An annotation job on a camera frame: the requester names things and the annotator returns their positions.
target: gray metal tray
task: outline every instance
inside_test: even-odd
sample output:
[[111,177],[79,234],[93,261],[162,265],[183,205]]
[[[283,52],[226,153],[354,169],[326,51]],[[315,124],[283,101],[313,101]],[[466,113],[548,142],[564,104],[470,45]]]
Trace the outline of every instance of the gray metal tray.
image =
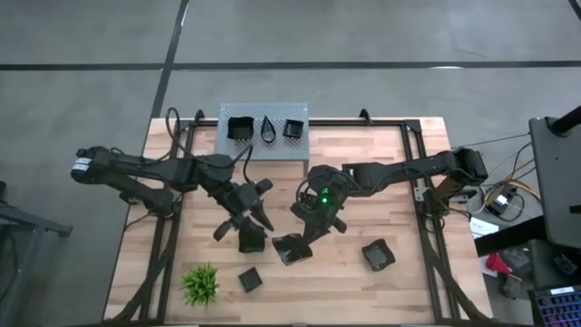
[[[268,116],[276,139],[267,144],[261,138],[264,115]],[[231,140],[228,135],[228,119],[249,116],[254,118],[254,136],[251,140]],[[282,136],[287,119],[304,122],[301,139]],[[221,104],[218,133],[214,152],[234,158],[252,143],[251,160],[308,161],[309,160],[309,106],[307,104]]]

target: gray floor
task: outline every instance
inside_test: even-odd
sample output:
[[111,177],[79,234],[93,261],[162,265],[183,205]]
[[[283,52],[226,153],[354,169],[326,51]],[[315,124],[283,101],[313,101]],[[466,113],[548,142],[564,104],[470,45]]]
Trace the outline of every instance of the gray floor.
[[[179,0],[4,0],[0,64],[158,63]],[[581,22],[567,0],[192,0],[176,62],[570,60]],[[0,72],[0,180],[7,200],[74,225],[47,237],[22,326],[98,322],[127,206],[70,178],[79,147],[138,154],[159,72]],[[182,116],[221,102],[307,102],[313,116],[444,116],[452,145],[527,131],[530,117],[579,105],[581,70],[174,72],[163,104]],[[489,168],[526,138],[479,146]],[[531,157],[523,153],[523,160]],[[509,164],[491,180],[504,177]],[[536,177],[525,180],[537,188]],[[540,213],[527,198],[527,216]],[[494,217],[478,218],[498,223]],[[528,303],[488,283],[496,317],[531,322]]]

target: green plant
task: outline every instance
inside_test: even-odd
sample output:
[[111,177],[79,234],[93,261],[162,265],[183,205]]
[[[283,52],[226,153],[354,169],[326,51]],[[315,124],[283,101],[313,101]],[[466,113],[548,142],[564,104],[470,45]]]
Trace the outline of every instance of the green plant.
[[190,269],[190,272],[182,277],[183,298],[186,304],[208,306],[210,302],[216,303],[216,291],[220,286],[216,282],[217,271],[218,269],[207,263],[196,270]]

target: wooden table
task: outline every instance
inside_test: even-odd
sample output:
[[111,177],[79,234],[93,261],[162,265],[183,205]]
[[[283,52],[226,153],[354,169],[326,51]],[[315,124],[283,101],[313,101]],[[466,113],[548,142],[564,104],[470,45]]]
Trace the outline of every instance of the wooden table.
[[[449,150],[444,120],[437,117],[420,121],[428,155]],[[212,154],[215,128],[196,131],[194,154]],[[152,120],[144,155],[159,157],[167,152],[170,142],[163,120]],[[339,168],[344,163],[390,164],[404,160],[400,130],[393,127],[311,127],[310,155],[311,166],[329,164]],[[340,212],[340,218],[348,225],[347,231],[340,234],[333,230],[311,245],[312,258],[284,266],[271,238],[302,233],[302,221],[289,210],[302,180],[301,172],[301,163],[249,163],[250,178],[270,178],[274,183],[265,195],[264,207],[275,232],[269,232],[264,253],[238,253],[238,236],[234,231],[215,242],[212,233],[227,219],[227,213],[204,190],[185,195],[167,323],[433,322],[409,183],[391,185],[370,198],[348,199],[345,210]],[[241,163],[236,166],[233,180],[243,181]],[[141,206],[132,208],[128,222],[144,213]],[[125,233],[105,318],[115,316],[142,283],[154,226],[155,218],[147,218]],[[479,310],[491,316],[466,217],[451,213],[446,218],[444,234],[455,279]],[[397,262],[381,272],[372,272],[362,257],[361,247],[378,238],[386,240]],[[180,282],[190,268],[203,263],[218,268],[218,301],[208,309],[192,308],[183,303]],[[258,269],[263,285],[244,293],[237,276],[253,266]],[[441,280],[438,288],[446,317],[448,308]],[[158,293],[153,293],[152,312]]]

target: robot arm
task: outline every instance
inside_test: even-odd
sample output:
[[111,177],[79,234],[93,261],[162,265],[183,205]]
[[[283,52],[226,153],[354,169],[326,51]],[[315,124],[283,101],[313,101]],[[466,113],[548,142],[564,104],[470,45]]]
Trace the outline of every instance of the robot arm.
[[[232,227],[241,232],[243,230],[246,235],[259,234],[263,240],[266,233],[250,220],[249,215],[273,230],[261,199],[272,188],[271,181],[264,179],[242,185],[231,182],[235,162],[228,155],[211,154],[159,161],[113,153],[102,146],[79,149],[76,155],[71,176],[78,183],[109,185],[120,191],[120,197],[126,202],[143,201],[148,210],[160,216],[174,214],[175,199],[170,188],[185,193],[201,186],[230,214],[230,218],[214,233],[216,241]],[[133,177],[161,181],[165,186],[153,189]]]
[[337,213],[348,197],[369,197],[390,184],[438,174],[447,177],[437,188],[430,185],[423,193],[425,215],[448,214],[451,197],[464,186],[478,186],[488,178],[480,153],[470,149],[446,151],[404,163],[346,163],[341,171],[327,165],[312,167],[305,181],[307,190],[297,190],[295,203],[290,207],[305,222],[304,233],[273,240],[274,246],[286,264],[308,258],[312,256],[309,244],[330,233],[331,226],[340,233],[347,230],[347,224]]

